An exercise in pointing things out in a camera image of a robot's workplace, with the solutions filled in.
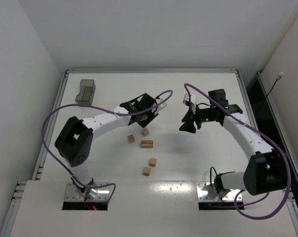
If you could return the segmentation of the translucent grey plastic bin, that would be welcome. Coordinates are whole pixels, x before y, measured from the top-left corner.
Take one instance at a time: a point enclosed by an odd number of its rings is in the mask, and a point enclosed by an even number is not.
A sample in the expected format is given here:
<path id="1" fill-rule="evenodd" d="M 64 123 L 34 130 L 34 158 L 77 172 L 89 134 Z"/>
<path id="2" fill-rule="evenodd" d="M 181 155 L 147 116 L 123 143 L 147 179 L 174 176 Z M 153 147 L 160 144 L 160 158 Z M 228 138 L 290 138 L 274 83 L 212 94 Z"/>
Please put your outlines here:
<path id="1" fill-rule="evenodd" d="M 95 94 L 95 82 L 93 79 L 82 79 L 79 84 L 79 93 L 75 101 L 79 105 L 91 106 Z"/>

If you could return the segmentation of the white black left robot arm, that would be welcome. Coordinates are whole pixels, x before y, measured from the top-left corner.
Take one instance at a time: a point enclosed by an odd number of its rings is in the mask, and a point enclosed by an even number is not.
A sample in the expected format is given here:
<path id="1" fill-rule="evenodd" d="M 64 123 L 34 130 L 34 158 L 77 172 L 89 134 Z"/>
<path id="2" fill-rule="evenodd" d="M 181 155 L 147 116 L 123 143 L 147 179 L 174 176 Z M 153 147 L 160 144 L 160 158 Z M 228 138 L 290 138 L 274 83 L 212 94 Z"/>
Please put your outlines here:
<path id="1" fill-rule="evenodd" d="M 95 184 L 85 161 L 89 157 L 93 141 L 116 128 L 137 123 L 146 127 L 158 112 L 166 106 L 158 97 L 144 93 L 140 98 L 121 103 L 111 110 L 91 118 L 69 118 L 55 141 L 55 148 L 63 157 L 72 173 L 72 181 L 82 194 L 86 186 Z"/>

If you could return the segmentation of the striped wooden block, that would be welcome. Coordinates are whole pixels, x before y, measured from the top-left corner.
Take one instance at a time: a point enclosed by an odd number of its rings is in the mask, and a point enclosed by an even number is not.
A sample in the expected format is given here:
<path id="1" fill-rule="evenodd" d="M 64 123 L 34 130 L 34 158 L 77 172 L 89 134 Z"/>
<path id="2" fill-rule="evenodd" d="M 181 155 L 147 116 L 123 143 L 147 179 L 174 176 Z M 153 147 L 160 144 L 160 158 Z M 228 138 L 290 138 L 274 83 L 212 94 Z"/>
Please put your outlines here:
<path id="1" fill-rule="evenodd" d="M 153 148 L 153 140 L 142 140 L 141 148 Z"/>

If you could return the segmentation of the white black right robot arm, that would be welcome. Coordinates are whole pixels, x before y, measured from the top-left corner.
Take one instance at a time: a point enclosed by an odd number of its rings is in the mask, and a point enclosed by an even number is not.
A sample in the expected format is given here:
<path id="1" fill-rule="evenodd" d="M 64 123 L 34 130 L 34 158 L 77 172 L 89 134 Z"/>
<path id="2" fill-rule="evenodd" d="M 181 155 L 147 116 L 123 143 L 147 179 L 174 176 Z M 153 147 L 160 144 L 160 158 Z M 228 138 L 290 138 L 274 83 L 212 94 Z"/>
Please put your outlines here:
<path id="1" fill-rule="evenodd" d="M 249 125 L 238 105 L 228 102 L 224 89 L 210 91 L 208 96 L 210 106 L 201 109 L 196 95 L 185 94 L 183 103 L 188 112 L 179 130 L 196 133 L 205 122 L 218 122 L 233 136 L 248 160 L 244 172 L 216 174 L 213 186 L 216 192 L 238 189 L 255 196 L 286 188 L 288 171 L 280 152 Z"/>

